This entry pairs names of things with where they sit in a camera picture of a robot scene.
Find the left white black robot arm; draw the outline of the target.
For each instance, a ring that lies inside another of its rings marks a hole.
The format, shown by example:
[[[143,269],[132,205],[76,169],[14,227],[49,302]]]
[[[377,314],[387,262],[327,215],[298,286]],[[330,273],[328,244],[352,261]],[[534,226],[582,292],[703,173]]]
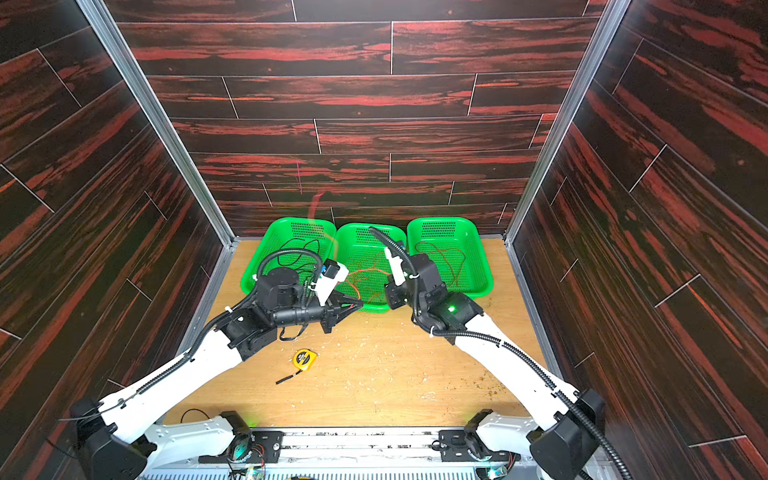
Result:
[[[251,429],[234,411],[207,420],[161,425],[160,417],[210,380],[246,362],[290,326],[320,324],[325,333],[360,310],[361,300],[337,290],[349,274],[332,259],[305,250],[314,267],[303,284],[296,270],[269,269],[268,254],[255,285],[235,306],[208,322],[191,346],[157,370],[99,401],[84,398],[70,410],[75,455],[88,479],[137,479],[148,471],[200,456],[247,460]]]

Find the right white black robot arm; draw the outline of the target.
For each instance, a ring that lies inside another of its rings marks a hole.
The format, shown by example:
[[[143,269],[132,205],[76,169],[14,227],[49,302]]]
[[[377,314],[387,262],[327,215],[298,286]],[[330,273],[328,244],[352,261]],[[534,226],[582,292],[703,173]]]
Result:
[[[491,409],[475,414],[463,431],[472,458],[489,461],[499,452],[529,456],[548,479],[585,479],[586,463],[602,449],[620,477],[631,478],[605,435],[605,402],[599,394],[581,392],[542,367],[478,303],[449,290],[427,255],[410,255],[383,231],[375,227],[369,231],[384,245],[390,263],[385,286],[390,308],[409,305],[416,326],[479,362],[529,413],[526,418]]]

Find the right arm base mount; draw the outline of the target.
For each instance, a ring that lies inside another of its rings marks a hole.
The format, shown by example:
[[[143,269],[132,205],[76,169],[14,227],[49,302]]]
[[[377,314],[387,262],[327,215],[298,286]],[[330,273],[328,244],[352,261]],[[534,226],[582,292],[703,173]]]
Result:
[[[521,458],[509,451],[491,451],[479,439],[463,429],[439,430],[430,448],[440,454],[443,462],[512,462]]]

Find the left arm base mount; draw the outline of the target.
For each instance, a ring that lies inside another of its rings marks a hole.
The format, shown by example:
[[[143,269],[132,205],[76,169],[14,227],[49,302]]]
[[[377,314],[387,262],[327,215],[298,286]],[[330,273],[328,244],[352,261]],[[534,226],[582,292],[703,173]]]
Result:
[[[280,430],[252,430],[250,437],[238,434],[222,454],[216,456],[200,456],[201,464],[276,464],[279,461],[284,432]]]

